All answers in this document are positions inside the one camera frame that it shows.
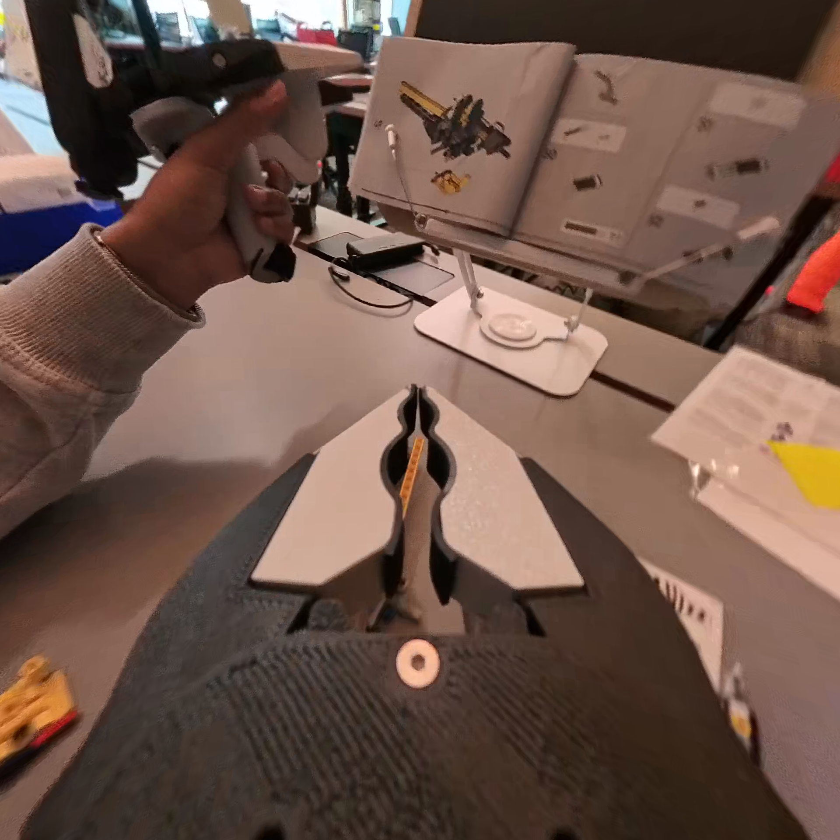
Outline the person's left hand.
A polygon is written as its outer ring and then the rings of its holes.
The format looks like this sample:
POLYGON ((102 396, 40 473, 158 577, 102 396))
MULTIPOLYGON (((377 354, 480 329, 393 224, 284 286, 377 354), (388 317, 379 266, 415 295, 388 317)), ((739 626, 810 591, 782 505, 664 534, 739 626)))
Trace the person's left hand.
POLYGON ((249 276, 225 221, 229 175, 286 105, 280 80, 189 136, 102 242, 165 302, 190 310, 214 287, 249 276))

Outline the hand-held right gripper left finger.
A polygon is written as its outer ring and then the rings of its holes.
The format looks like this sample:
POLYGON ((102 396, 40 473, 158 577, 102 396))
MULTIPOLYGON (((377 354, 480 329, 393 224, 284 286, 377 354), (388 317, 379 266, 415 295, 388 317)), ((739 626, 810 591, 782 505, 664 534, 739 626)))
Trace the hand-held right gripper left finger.
POLYGON ((401 489, 418 389, 403 388, 322 446, 251 576, 253 585, 370 614, 403 575, 401 489))

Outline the dark partition panel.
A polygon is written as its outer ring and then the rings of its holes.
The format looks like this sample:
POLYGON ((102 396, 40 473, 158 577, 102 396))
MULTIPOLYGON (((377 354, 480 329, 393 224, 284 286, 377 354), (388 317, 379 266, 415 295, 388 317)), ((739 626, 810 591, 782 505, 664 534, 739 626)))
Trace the dark partition panel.
POLYGON ((666 60, 792 81, 838 2, 424 1, 419 38, 498 45, 550 41, 581 53, 666 60))

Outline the yellow paper note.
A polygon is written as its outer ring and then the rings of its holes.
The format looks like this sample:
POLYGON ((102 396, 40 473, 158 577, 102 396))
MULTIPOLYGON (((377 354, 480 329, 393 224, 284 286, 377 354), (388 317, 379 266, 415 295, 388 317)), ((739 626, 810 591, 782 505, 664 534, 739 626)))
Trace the yellow paper note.
POLYGON ((768 446, 804 499, 816 508, 839 509, 838 449, 780 440, 768 446))

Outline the clear plastic bag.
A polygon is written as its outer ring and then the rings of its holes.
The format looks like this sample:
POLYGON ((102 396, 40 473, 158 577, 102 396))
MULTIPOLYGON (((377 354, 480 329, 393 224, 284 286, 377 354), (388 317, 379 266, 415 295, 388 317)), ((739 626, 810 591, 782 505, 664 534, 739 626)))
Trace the clear plastic bag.
POLYGON ((768 444, 751 448, 730 460, 713 459, 710 480, 735 491, 766 511, 796 522, 838 522, 838 510, 814 507, 803 498, 768 444))

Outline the white book stand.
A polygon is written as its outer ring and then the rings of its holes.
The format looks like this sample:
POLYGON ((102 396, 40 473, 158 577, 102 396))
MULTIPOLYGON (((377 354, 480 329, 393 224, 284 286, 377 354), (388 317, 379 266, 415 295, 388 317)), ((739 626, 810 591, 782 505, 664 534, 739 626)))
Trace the white book stand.
POLYGON ((465 286, 415 320, 425 337, 552 396, 572 396, 607 349, 582 324, 595 291, 631 298, 652 282, 677 286, 710 259, 734 259, 775 240, 780 209, 767 198, 683 186, 665 175, 670 156, 644 165, 627 128, 560 118, 539 154, 534 143, 478 134, 487 160, 458 163, 442 135, 425 151, 421 134, 378 119, 364 128, 351 182, 380 208, 412 217, 410 232, 453 249, 465 286), (480 257, 585 289, 562 318, 483 287, 480 257))

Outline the yellow lego beam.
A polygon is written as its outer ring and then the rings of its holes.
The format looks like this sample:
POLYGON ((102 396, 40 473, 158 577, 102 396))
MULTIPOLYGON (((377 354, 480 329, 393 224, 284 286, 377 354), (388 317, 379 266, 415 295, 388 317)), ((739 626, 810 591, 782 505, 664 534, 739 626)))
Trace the yellow lego beam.
POLYGON ((425 437, 422 435, 416 436, 409 451, 406 470, 399 490, 403 519, 406 518, 407 511, 411 503, 417 475, 422 465, 425 443, 425 437))

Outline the orange bar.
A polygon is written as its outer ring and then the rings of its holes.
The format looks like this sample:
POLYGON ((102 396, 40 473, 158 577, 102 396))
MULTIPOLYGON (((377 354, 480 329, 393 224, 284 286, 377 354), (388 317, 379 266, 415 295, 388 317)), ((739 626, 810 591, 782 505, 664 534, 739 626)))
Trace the orange bar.
POLYGON ((793 307, 820 314, 828 294, 839 281, 839 232, 821 245, 806 261, 785 296, 793 307))

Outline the white printed paper sheet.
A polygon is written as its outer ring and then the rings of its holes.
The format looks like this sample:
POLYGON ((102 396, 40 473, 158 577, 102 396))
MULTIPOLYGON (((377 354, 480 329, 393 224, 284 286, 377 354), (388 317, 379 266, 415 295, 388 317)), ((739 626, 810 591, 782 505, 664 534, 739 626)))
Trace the white printed paper sheet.
POLYGON ((770 440, 839 451, 839 389, 744 348, 729 351, 654 433, 688 462, 695 496, 777 560, 839 599, 838 522, 800 523, 766 511, 710 480, 713 459, 730 460, 770 440))

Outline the yellow lego subassembly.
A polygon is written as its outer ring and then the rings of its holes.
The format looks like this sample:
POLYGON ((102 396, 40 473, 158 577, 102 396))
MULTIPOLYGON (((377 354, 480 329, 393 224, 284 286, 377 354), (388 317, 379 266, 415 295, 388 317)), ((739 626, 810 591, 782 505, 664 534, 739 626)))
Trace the yellow lego subassembly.
POLYGON ((26 660, 1 696, 1 777, 41 754, 79 719, 67 673, 44 656, 26 660))

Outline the wooden background desk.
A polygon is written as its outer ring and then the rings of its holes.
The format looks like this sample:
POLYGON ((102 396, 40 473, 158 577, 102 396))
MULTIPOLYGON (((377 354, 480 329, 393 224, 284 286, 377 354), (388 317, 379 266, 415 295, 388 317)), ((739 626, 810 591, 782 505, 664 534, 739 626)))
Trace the wooden background desk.
POLYGON ((286 71, 305 70, 318 77, 334 77, 364 68, 361 54, 336 45, 283 41, 273 46, 286 71))

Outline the black power bank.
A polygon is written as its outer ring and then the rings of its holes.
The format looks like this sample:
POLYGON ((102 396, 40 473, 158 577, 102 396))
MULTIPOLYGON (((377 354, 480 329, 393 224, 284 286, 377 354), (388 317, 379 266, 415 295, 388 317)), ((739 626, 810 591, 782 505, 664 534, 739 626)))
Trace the black power bank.
POLYGON ((424 254, 424 241, 405 234, 358 238, 346 245, 349 264, 368 273, 404 266, 424 254))

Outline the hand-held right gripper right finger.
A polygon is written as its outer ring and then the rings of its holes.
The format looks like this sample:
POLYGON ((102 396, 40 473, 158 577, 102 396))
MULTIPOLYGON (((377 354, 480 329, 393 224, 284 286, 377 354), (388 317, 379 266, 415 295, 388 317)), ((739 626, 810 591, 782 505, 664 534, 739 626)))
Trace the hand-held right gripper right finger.
POLYGON ((523 460, 431 387, 418 391, 438 495, 429 571, 442 604, 501 604, 585 588, 523 460))

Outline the small loose lego parts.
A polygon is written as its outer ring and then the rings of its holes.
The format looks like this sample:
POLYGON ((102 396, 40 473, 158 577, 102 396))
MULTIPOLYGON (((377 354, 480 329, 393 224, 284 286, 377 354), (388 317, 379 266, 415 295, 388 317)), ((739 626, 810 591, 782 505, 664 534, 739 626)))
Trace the small loose lego parts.
POLYGON ((723 677, 721 703, 731 729, 751 762, 760 767, 762 762, 760 728, 740 663, 734 664, 723 677))

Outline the lego instruction booklet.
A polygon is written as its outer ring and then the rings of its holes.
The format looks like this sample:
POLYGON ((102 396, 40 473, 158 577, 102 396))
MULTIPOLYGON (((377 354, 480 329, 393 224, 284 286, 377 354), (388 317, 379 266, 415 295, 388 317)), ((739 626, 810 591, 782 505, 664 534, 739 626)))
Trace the lego instruction booklet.
POLYGON ((838 154, 838 101, 768 77, 565 43, 384 41, 350 189, 466 247, 735 285, 838 154))

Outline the black metal frame leg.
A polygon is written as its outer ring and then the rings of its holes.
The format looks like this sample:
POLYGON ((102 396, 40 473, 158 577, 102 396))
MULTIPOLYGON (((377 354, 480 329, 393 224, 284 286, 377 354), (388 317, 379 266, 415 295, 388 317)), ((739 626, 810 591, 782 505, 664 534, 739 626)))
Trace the black metal frame leg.
POLYGON ((767 290, 779 279, 783 270, 837 202, 838 184, 821 185, 816 190, 795 216, 772 259, 756 277, 740 302, 723 320, 714 325, 714 329, 708 329, 704 333, 701 347, 717 352, 725 348, 740 324, 761 302, 767 290))

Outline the zebra striped sticker sheet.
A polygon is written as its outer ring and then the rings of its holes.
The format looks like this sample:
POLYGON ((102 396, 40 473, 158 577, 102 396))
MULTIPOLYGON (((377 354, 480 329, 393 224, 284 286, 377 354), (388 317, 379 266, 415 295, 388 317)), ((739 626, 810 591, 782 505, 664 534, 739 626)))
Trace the zebra striped sticker sheet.
POLYGON ((713 689, 720 691, 724 626, 722 602, 646 560, 638 561, 673 607, 696 647, 713 689))

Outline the blue crate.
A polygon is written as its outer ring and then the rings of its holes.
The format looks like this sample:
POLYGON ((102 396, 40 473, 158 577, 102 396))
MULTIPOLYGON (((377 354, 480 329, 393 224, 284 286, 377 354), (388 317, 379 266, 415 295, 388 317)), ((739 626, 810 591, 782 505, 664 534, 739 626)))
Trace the blue crate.
POLYGON ((123 216, 115 202, 87 202, 1 213, 1 275, 25 272, 69 242, 84 224, 101 227, 123 216))

